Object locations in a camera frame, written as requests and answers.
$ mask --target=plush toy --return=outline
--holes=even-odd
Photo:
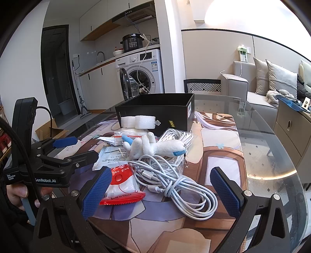
[[[182,141],[167,140],[156,142],[152,132],[134,140],[126,135],[122,135],[122,140],[124,141],[124,149],[132,159],[139,159],[142,155],[176,157],[186,153],[186,147]]]

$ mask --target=foam roll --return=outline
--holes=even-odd
[[[135,116],[135,128],[136,129],[155,129],[156,118],[154,116]]]
[[[121,117],[121,126],[126,128],[135,128],[135,116]]]

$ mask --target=range hood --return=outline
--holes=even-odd
[[[138,5],[112,18],[114,24],[130,26],[131,22],[138,24],[156,16],[154,2]]]

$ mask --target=yellow logo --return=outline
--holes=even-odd
[[[169,120],[169,123],[170,123],[171,127],[175,128],[174,122],[172,120]]]

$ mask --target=cabinet handle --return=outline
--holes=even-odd
[[[288,121],[288,124],[287,124],[287,131],[290,130],[290,127],[291,127],[291,121],[289,120],[289,121]]]

